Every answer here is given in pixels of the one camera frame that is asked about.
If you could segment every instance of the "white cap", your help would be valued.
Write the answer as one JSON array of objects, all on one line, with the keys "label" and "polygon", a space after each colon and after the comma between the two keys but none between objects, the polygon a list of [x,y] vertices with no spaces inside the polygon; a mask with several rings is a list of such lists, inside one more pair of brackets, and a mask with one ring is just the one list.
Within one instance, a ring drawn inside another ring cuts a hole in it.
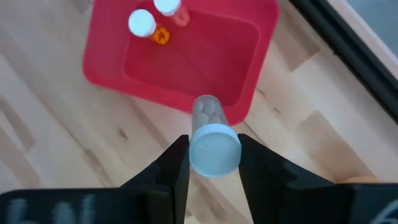
[{"label": "white cap", "polygon": [[156,9],[164,16],[172,16],[181,6],[181,0],[154,0]]},{"label": "white cap", "polygon": [[205,177],[223,177],[241,162],[242,145],[238,136],[225,124],[206,124],[192,134],[189,161]]},{"label": "white cap", "polygon": [[148,37],[155,32],[156,22],[150,12],[137,9],[129,17],[129,29],[138,37]]}]

